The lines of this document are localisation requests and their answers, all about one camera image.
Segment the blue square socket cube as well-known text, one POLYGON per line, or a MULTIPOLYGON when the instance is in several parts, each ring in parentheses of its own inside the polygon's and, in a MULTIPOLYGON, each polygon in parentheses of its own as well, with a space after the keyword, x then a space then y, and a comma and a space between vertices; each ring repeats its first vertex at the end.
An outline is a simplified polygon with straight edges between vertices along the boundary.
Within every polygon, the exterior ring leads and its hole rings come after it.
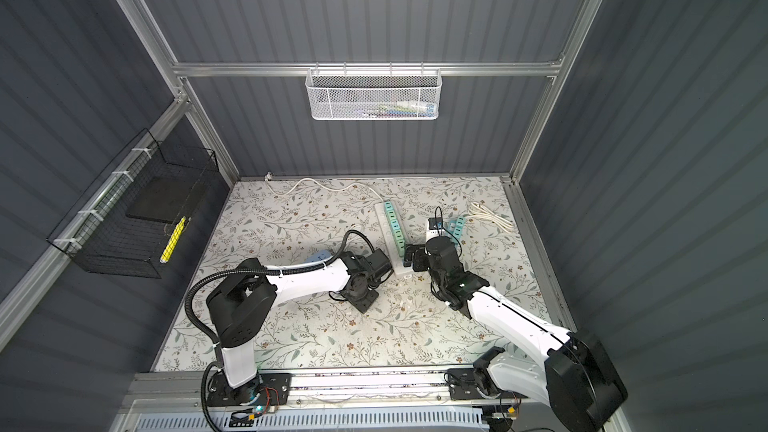
POLYGON ((308 259, 308 263, 324 262, 332 258, 334 253, 330 250, 321 250, 311 255, 308 259))

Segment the white multicolour power strip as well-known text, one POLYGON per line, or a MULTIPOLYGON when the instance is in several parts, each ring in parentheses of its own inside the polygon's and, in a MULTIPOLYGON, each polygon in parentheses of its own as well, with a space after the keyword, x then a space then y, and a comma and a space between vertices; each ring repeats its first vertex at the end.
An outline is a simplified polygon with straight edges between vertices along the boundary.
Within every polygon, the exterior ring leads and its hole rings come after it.
MULTIPOLYGON (((393 234, 392 234, 392 230, 391 230, 390 225, 389 225, 389 221, 390 220, 387 218, 387 212, 385 211, 385 208, 384 208, 384 203, 385 202, 381 202, 379 204, 376 204, 374 206, 374 208, 375 208, 375 212, 376 212, 376 216, 377 216, 377 220, 378 220, 379 226, 381 228, 381 231, 382 231, 382 234, 383 234, 383 237, 384 237, 384 242, 385 242, 385 245, 386 245, 387 255, 388 255, 388 257, 389 257, 389 259, 390 259, 390 261, 392 263, 393 271, 394 271, 395 276, 398 277, 398 278, 409 278, 412 275, 412 268, 410 266, 406 266, 405 265, 405 263, 404 263, 405 255, 403 257, 399 257, 398 256, 398 253, 396 251, 395 244, 394 244, 394 241, 393 241, 394 237, 393 237, 393 234)), ((396 207, 395 207, 395 213, 396 213, 397 219, 399 221, 399 217, 398 217, 398 214, 397 214, 396 207)), ((405 239, 407 240, 407 238, 405 236, 404 228, 402 227, 401 223, 400 223, 400 226, 401 226, 401 231, 403 232, 403 235, 404 235, 405 239)))

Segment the teal usb power strip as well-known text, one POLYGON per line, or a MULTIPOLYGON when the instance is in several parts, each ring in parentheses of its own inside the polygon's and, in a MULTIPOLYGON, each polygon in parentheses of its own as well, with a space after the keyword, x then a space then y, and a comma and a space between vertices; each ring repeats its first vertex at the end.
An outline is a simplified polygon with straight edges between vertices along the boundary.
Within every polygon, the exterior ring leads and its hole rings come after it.
POLYGON ((450 237, 457 243, 459 243, 462 239, 466 222, 467 222, 466 217, 459 216, 455 219, 450 220, 446 225, 446 230, 449 233, 450 237))

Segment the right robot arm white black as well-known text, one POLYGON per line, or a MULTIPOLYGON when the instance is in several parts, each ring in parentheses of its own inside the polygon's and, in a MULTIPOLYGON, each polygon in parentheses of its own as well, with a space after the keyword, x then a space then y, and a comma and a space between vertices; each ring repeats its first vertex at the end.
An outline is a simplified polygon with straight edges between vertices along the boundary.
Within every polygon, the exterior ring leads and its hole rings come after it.
POLYGON ((523 354, 494 346, 473 363, 471 374, 451 370, 455 399, 520 394, 548 406, 570 431, 602 430, 626 401, 628 391, 595 334, 554 325, 515 304, 464 268, 451 239, 408 245, 404 261, 429 273, 437 299, 523 354))

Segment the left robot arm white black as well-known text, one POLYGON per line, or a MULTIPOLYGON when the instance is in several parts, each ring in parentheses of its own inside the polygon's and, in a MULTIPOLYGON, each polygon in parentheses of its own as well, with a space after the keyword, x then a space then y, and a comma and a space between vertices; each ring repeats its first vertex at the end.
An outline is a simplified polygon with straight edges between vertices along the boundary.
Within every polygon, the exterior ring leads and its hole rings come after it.
POLYGON ((257 377, 252 342, 272 308, 314 294, 333 292, 366 312, 378 287, 393 272, 380 249, 367 256, 340 252, 324 261, 270 269, 254 259, 223 278, 206 298, 217 358, 228 386, 240 388, 257 377))

